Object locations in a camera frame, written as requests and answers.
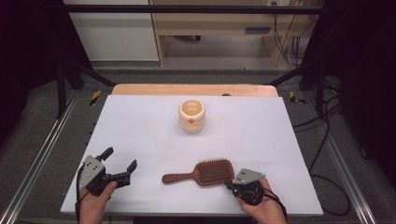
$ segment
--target wooden edge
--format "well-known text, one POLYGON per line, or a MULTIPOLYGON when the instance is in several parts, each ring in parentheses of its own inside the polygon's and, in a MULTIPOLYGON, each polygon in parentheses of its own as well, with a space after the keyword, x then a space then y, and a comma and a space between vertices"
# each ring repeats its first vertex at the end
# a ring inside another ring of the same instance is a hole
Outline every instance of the wooden edge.
MULTIPOLYGON (((148 0, 149 5, 154 5, 153 0, 148 0)), ((151 22, 152 22, 152 28, 155 36, 155 44, 157 47, 157 53, 158 53, 158 59, 160 61, 160 65, 163 66, 164 62, 164 51, 163 51, 163 44, 161 43, 160 36, 158 35, 158 29, 157 29, 157 15, 155 13, 150 13, 151 16, 151 22)))
POLYGON ((201 85, 201 84, 118 84, 112 95, 218 95, 277 97, 274 86, 264 85, 201 85))

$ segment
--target metal bar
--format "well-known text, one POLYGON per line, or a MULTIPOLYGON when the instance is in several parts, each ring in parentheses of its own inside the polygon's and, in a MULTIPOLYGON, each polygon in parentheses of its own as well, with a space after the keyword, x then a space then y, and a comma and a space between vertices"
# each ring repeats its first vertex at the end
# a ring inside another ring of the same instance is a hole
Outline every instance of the metal bar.
POLYGON ((26 174, 25 178, 23 179, 20 187, 18 188, 17 192, 15 193, 14 197, 12 198, 11 202, 9 203, 6 210, 3 212, 0 223, 2 224, 13 224, 18 217, 24 203, 26 202, 27 197, 29 196, 30 191, 32 190, 44 164, 52 151, 53 146, 56 143, 56 140, 61 133, 68 116, 70 115, 76 99, 78 98, 78 91, 72 91, 72 94, 69 98, 68 106, 64 111, 64 115, 57 119, 52 126, 52 129, 44 142, 43 146, 41 147, 40 151, 38 152, 37 156, 35 157, 35 161, 31 165, 28 173, 26 174))
MULTIPOLYGON (((340 17, 338 21, 330 28, 330 32, 321 39, 320 44, 318 45, 317 50, 312 54, 309 62, 312 64, 325 64, 325 60, 329 59, 334 55, 334 51, 337 50, 337 43, 342 41, 345 34, 340 30, 340 26, 343 21, 346 20, 348 15, 350 16, 349 11, 353 8, 357 0, 353 0, 347 9, 343 12, 343 15, 340 17)), ((316 79, 315 73, 305 74, 300 82, 300 88, 303 91, 308 90, 314 85, 316 79)))
POLYGON ((277 78, 276 80, 269 82, 269 83, 264 83, 262 85, 271 85, 271 86, 279 86, 280 84, 284 83, 285 81, 291 79, 292 77, 295 77, 297 75, 301 75, 302 73, 306 72, 308 69, 310 69, 312 67, 312 61, 309 61, 303 65, 301 65, 300 67, 296 67, 295 69, 289 71, 286 75, 277 78))
POLYGON ((107 78, 101 77, 100 75, 98 75, 97 73, 92 71, 91 69, 89 69, 79 63, 76 63, 72 59, 69 59, 68 62, 72 67, 77 69, 79 72, 85 73, 86 75, 95 78, 96 80, 102 82, 103 84, 107 85, 108 87, 114 87, 118 84, 118 83, 108 80, 107 78))
POLYGON ((315 101, 315 108, 317 109, 318 116, 324 119, 323 114, 323 96, 324 96, 324 64, 320 64, 317 75, 317 100, 315 101))
MULTIPOLYGON (((305 99, 309 107, 312 110, 312 113, 317 116, 316 109, 314 107, 315 100, 313 99, 313 93, 311 92, 308 94, 304 91, 305 99)), ((320 132, 324 136, 326 133, 326 124, 323 123, 319 126, 320 132)), ((364 199, 363 194, 361 193, 361 189, 359 188, 358 184, 356 183, 355 178, 353 177, 352 173, 347 166, 347 163, 344 160, 343 155, 341 154, 340 150, 338 149, 337 145, 334 142, 334 139, 330 134, 327 136, 327 144, 329 147, 329 154, 332 158, 332 162, 334 163, 335 169, 340 176, 341 181, 344 184, 346 192, 349 196, 350 201, 355 208, 356 214, 358 215, 359 219, 361 220, 362 224, 375 224, 375 217, 367 204, 366 200, 364 199)))
POLYGON ((42 5, 46 10, 80 13, 219 13, 219 14, 288 14, 320 15, 339 9, 323 7, 249 7, 249 6, 184 6, 184 5, 42 5))
POLYGON ((64 71, 62 69, 62 63, 58 63, 56 67, 56 82, 58 87, 58 116, 57 119, 62 117, 62 114, 66 110, 66 92, 64 86, 64 71))

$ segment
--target brush bristles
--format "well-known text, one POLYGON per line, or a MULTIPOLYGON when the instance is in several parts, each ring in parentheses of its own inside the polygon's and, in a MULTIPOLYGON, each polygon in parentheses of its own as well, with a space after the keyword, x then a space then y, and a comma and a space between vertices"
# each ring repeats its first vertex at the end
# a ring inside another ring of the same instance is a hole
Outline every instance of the brush bristles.
POLYGON ((201 161, 198 163, 198 179, 201 185, 223 184, 233 180, 233 167, 225 159, 201 161))

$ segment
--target gray floor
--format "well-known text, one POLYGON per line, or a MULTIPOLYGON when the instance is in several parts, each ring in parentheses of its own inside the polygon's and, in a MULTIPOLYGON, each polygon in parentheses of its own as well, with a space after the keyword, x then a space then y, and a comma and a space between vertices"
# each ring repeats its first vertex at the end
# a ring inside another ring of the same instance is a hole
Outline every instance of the gray floor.
MULTIPOLYGON (((278 67, 272 66, 268 54, 263 50, 265 46, 259 37, 203 36, 202 40, 197 42, 189 36, 175 36, 169 40, 168 44, 164 67, 152 64, 142 65, 142 63, 133 64, 133 66, 125 63, 121 66, 102 63, 97 67, 97 72, 121 83, 262 84, 275 80, 292 69, 285 63, 278 67)), ((61 223, 60 219, 74 220, 73 216, 59 212, 64 200, 64 191, 72 181, 86 144, 90 140, 90 132, 93 131, 94 123, 99 118, 106 96, 112 90, 94 79, 83 77, 87 82, 84 90, 71 91, 68 89, 67 91, 69 95, 76 94, 78 96, 76 104, 62 127, 51 153, 45 159, 38 178, 33 180, 35 184, 19 211, 20 223, 22 223, 22 218, 58 219, 51 223, 61 223), (102 94, 95 105, 89 105, 92 94, 96 90, 101 90, 102 94)), ((329 77, 329 80, 334 85, 338 85, 337 78, 329 77)), ((300 100, 309 100, 306 98, 312 95, 310 91, 301 92, 296 85, 298 81, 299 78, 296 77, 277 87, 279 95, 284 98, 292 124, 302 123, 315 116, 309 104, 290 101, 290 91, 293 91, 296 98, 300 100)), ((331 96, 331 92, 326 92, 326 98, 331 96)), ((0 146, 0 170, 2 171, 0 184, 3 186, 0 194, 0 209, 2 211, 5 211, 12 201, 31 164, 34 163, 35 156, 46 141, 56 121, 57 106, 56 83, 51 82, 32 90, 18 124, 7 141, 0 146)), ((359 144, 342 114, 337 113, 331 117, 330 127, 331 137, 342 153, 376 223, 396 223, 396 192, 394 188, 384 177, 375 161, 361 157, 359 144)), ((296 137, 305 163, 309 166, 322 140, 320 128, 297 132, 296 137)), ((324 175, 343 186, 342 178, 340 178, 337 166, 334 165, 329 151, 329 145, 325 145, 313 173, 324 175)), ((346 200, 337 188, 321 179, 313 178, 313 182, 318 190, 322 206, 334 212, 345 210, 346 200)), ((356 208, 358 206, 355 204, 351 211, 343 217, 325 213, 323 217, 291 217, 289 223, 364 223, 357 215, 359 211, 356 208)), ((132 220, 131 217, 113 218, 124 221, 132 220)), ((174 223, 176 222, 183 223, 182 220, 174 220, 174 223)), ((199 222, 219 223, 219 220, 201 218, 199 222)))

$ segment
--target cup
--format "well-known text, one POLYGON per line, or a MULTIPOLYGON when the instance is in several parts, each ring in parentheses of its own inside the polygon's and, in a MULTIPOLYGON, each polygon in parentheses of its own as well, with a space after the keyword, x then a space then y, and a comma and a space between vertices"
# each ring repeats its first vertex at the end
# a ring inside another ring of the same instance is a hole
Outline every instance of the cup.
POLYGON ((198 133, 205 126, 205 106, 197 100, 184 102, 178 108, 179 123, 186 133, 198 133))

